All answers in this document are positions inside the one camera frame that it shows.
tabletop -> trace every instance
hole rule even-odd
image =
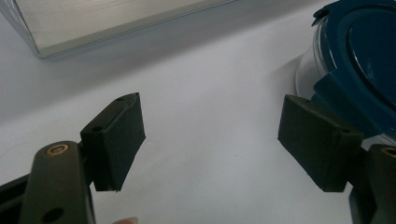
[[[284,95],[331,1],[240,0],[38,59],[0,16],[0,184],[140,92],[147,139],[121,192],[93,191],[97,223],[351,223],[277,141]]]

